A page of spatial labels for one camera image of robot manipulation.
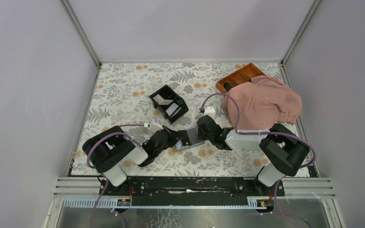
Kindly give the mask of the black card holder box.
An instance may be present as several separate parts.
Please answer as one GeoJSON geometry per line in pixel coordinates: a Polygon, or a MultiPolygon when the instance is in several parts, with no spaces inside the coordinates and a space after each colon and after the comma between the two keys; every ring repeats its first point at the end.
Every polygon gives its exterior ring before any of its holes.
{"type": "Polygon", "coordinates": [[[176,122],[189,111],[184,99],[174,92],[168,85],[149,95],[154,108],[158,109],[170,123],[176,122]]]}

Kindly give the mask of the stack of cards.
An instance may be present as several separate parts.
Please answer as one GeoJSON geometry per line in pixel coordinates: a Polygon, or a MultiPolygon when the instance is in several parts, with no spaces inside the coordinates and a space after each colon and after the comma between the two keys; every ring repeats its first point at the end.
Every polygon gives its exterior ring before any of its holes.
{"type": "Polygon", "coordinates": [[[181,107],[171,99],[164,99],[160,94],[154,96],[154,103],[158,109],[163,110],[170,117],[181,110],[181,107]]]}

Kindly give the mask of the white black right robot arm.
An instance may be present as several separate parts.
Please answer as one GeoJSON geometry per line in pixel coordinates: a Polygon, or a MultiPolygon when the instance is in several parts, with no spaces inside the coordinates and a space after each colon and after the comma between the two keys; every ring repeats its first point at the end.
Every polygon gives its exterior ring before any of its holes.
{"type": "Polygon", "coordinates": [[[209,141],[219,150],[260,149],[269,159],[257,174],[254,191],[267,195],[273,185],[284,176],[293,177],[301,168],[311,146],[282,124],[274,124],[264,131],[221,128],[213,118],[205,115],[197,121],[200,140],[209,141]]]}

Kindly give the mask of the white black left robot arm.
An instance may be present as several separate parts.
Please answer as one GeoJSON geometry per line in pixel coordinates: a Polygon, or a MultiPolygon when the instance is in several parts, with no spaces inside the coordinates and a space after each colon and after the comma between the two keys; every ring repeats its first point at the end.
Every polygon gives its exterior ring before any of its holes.
{"type": "Polygon", "coordinates": [[[87,155],[88,167],[102,174],[110,182],[110,189],[116,195],[123,195],[128,191],[127,174],[122,168],[125,160],[145,167],[161,152],[175,146],[182,137],[182,132],[155,123],[128,126],[145,127],[152,136],[140,144],[124,132],[123,125],[117,125],[88,139],[82,146],[83,152],[87,155]]]}

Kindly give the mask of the dark grey credit card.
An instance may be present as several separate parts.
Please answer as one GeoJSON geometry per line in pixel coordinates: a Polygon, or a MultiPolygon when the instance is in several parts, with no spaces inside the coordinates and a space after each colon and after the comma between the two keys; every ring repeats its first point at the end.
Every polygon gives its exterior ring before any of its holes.
{"type": "Polygon", "coordinates": [[[198,127],[182,130],[181,144],[184,149],[204,144],[204,141],[199,138],[198,127]]]}

